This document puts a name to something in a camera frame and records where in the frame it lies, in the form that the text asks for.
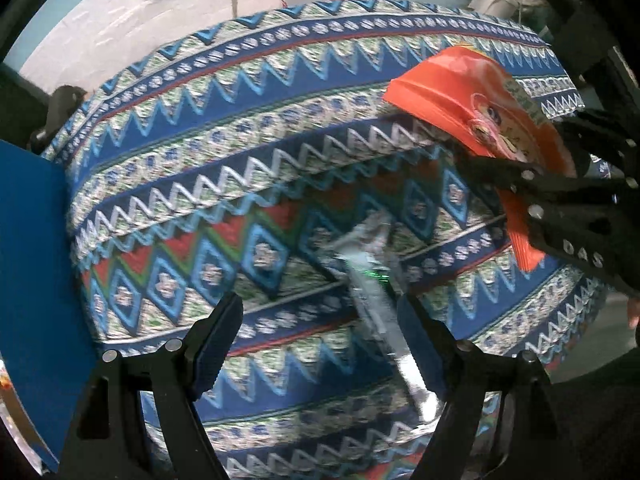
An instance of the orange snack bag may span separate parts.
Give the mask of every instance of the orange snack bag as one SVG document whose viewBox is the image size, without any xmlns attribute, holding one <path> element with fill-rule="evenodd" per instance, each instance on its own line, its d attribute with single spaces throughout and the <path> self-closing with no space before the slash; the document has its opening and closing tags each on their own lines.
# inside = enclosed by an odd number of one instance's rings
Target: orange snack bag
<svg viewBox="0 0 640 480">
<path fill-rule="evenodd" d="M 476 155 L 539 164 L 575 176 L 569 151 L 540 106 L 497 62 L 452 46 L 389 83 L 384 99 L 447 132 Z M 526 208 L 498 190 L 518 266 L 529 272 L 544 253 L 529 244 Z"/>
</svg>

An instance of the blue patterned cushion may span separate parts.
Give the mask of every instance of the blue patterned cushion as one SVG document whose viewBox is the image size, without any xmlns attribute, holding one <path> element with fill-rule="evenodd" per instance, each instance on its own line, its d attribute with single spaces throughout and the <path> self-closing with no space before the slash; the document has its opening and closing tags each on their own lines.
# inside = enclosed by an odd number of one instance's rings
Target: blue patterned cushion
<svg viewBox="0 0 640 480">
<path fill-rule="evenodd" d="M 526 27 L 404 1 L 318 2 L 151 53 L 47 150 L 67 169 L 72 256 L 105 349 L 152 351 L 226 290 L 244 299 L 231 354 L 197 403 L 231 476 L 392 478 L 428 441 L 346 284 L 316 257 L 372 210 L 392 215 L 407 278 L 457 338 L 549 364 L 596 312 L 600 285 L 577 269 L 548 257 L 520 272 L 495 195 L 460 179 L 429 125 L 382 102 L 390 79 L 461 41 L 548 117 L 582 106 Z M 162 446 L 152 397 L 143 403 Z"/>
</svg>

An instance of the white wall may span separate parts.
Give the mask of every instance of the white wall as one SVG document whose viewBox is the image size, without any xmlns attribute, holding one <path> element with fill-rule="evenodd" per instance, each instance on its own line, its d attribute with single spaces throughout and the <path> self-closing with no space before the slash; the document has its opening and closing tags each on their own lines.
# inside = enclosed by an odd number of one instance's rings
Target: white wall
<svg viewBox="0 0 640 480">
<path fill-rule="evenodd" d="M 82 0 L 47 0 L 15 41 L 4 62 L 18 72 L 47 34 Z"/>
</svg>

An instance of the clear plastic bag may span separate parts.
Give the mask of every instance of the clear plastic bag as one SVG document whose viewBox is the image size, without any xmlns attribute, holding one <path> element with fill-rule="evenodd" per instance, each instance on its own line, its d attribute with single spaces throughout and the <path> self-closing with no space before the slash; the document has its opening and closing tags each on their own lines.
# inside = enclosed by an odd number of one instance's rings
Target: clear plastic bag
<svg viewBox="0 0 640 480">
<path fill-rule="evenodd" d="M 395 362 L 420 415 L 420 430 L 433 431 L 442 404 L 430 392 L 398 325 L 394 298 L 406 291 L 398 258 L 388 248 L 392 218 L 383 211 L 328 244 L 319 254 L 324 267 L 349 283 L 353 303 L 383 354 Z"/>
</svg>

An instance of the blue board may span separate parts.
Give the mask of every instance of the blue board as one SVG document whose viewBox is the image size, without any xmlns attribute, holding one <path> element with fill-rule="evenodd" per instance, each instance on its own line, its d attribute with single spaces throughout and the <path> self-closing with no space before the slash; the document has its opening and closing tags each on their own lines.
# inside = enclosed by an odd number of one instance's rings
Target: blue board
<svg viewBox="0 0 640 480">
<path fill-rule="evenodd" d="M 0 183 L 0 352 L 27 414 L 59 457 L 97 360 L 69 257 L 65 174 L 0 141 Z"/>
</svg>

